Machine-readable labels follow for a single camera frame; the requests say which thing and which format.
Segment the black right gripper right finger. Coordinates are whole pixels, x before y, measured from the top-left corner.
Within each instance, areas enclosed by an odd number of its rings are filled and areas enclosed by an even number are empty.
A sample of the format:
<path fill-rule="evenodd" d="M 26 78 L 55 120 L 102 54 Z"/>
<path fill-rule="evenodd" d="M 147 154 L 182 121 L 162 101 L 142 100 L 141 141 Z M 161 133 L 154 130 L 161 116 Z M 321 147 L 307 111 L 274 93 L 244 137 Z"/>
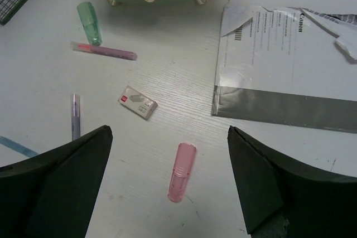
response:
<path fill-rule="evenodd" d="M 356 178 L 310 166 L 236 127 L 228 147 L 251 237 L 355 237 Z"/>

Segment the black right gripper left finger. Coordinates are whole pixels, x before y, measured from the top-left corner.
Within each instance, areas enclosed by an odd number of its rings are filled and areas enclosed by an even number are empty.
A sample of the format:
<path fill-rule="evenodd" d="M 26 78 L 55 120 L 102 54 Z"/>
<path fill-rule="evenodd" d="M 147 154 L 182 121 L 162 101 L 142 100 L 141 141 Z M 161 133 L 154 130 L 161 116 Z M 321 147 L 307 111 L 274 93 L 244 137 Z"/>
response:
<path fill-rule="evenodd" d="M 104 125 L 1 167 L 1 237 L 85 237 L 112 140 Z"/>

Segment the small staples box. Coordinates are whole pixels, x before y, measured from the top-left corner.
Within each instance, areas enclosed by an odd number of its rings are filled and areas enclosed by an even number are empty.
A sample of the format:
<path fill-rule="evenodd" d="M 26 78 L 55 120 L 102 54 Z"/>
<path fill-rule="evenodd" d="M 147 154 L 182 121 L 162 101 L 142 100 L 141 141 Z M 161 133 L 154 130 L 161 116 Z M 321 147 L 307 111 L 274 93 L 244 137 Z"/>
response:
<path fill-rule="evenodd" d="M 118 102 L 145 120 L 148 120 L 158 107 L 156 101 L 130 86 L 124 89 Z"/>

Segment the Canon manual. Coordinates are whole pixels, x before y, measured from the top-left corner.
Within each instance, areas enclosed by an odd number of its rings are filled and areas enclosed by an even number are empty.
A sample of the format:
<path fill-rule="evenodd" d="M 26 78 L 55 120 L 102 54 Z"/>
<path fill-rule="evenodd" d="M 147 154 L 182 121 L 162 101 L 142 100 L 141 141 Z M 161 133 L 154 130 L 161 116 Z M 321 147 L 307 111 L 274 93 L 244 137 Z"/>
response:
<path fill-rule="evenodd" d="M 226 6 L 213 116 L 356 132 L 356 15 Z"/>

